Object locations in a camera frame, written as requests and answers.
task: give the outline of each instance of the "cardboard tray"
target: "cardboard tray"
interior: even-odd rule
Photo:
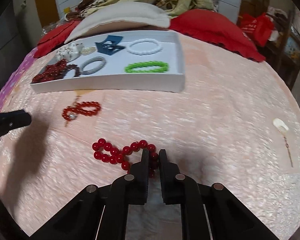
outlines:
[[[82,42],[84,47],[95,46],[95,42],[102,42],[108,35],[122,36],[119,43],[127,47],[130,42],[139,39],[156,39],[160,42],[163,49],[152,55],[134,55],[123,49],[111,56],[99,52],[89,55],[81,55],[68,64],[82,65],[85,61],[102,56],[106,59],[106,65],[96,73],[91,75],[81,75],[74,77],[74,70],[69,71],[63,79],[53,80],[42,83],[31,83],[30,86],[36,93],[67,91],[67,90],[86,90],[86,89],[132,89],[132,90],[153,90],[181,92],[185,85],[184,59],[178,34],[171,31],[125,31],[107,33],[91,36],[77,40]],[[134,50],[150,50],[156,45],[149,42],[139,43],[133,46]],[[169,70],[165,73],[125,73],[124,68],[131,63],[145,61],[163,61],[169,64]],[[56,63],[53,58],[48,65]],[[85,67],[84,70],[92,69],[100,64],[93,62]]]

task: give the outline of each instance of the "white pillow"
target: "white pillow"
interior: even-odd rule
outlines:
[[[65,44],[80,36],[145,25],[168,28],[170,19],[164,10],[155,5],[143,2],[119,2],[108,5],[83,19],[72,30]]]

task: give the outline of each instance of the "green beaded bracelet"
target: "green beaded bracelet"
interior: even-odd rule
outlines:
[[[159,68],[150,69],[150,70],[134,70],[135,68],[143,68],[143,67],[152,67],[158,66]],[[147,61],[147,62],[137,62],[129,64],[124,68],[126,73],[163,73],[169,70],[168,63],[162,61]]]

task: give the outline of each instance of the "red pillow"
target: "red pillow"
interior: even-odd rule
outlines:
[[[257,62],[265,60],[242,30],[222,14],[193,9],[172,19],[169,28],[200,41],[222,44],[225,49],[238,52],[245,58]]]
[[[72,30],[80,23],[80,21],[72,21],[57,28],[49,31],[44,35],[38,42],[37,51],[34,54],[35,58],[43,57],[53,49],[63,44],[63,42],[68,38]]]

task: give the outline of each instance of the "metal pin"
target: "metal pin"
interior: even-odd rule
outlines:
[[[127,174],[126,176],[124,176],[124,179],[125,179],[126,181],[131,181],[131,180],[134,179],[134,176],[133,176],[132,174]]]
[[[97,190],[97,187],[95,185],[89,185],[89,186],[86,187],[86,190],[89,193],[92,193],[92,192],[95,192]]]
[[[179,174],[176,175],[176,179],[177,180],[184,180],[185,178],[186,178],[186,176],[183,175],[183,174],[181,174],[181,173],[179,173]]]
[[[213,184],[213,187],[216,189],[216,190],[223,190],[223,185],[221,183],[215,183]]]

